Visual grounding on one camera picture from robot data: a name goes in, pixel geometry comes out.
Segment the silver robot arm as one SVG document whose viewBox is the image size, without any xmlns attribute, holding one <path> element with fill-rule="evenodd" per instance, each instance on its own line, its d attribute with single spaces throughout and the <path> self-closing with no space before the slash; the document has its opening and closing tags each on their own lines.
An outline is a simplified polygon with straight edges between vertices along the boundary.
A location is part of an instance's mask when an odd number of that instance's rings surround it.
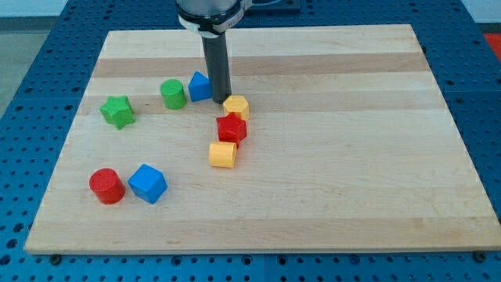
<svg viewBox="0 0 501 282">
<path fill-rule="evenodd" d="M 175 1 L 180 24 L 201 36 L 212 99 L 218 104 L 232 95 L 225 33 L 252 5 L 252 0 Z"/>
</svg>

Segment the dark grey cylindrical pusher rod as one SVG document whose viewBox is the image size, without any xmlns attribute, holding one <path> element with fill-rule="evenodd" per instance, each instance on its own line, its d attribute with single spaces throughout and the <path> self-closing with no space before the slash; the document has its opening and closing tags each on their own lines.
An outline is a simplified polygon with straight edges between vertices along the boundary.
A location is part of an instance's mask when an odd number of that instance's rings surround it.
<svg viewBox="0 0 501 282">
<path fill-rule="evenodd" d="M 232 95 L 225 33 L 215 38 L 203 38 L 202 43 L 212 100 L 223 104 Z"/>
</svg>

